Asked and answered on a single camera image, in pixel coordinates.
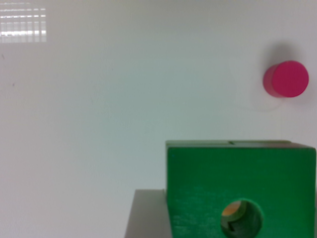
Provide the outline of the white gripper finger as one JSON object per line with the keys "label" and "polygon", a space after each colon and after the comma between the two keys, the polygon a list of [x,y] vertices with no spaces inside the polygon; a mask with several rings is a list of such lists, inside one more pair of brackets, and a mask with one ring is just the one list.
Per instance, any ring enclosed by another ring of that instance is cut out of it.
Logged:
{"label": "white gripper finger", "polygon": [[125,238],[172,238],[163,189],[136,189]]}

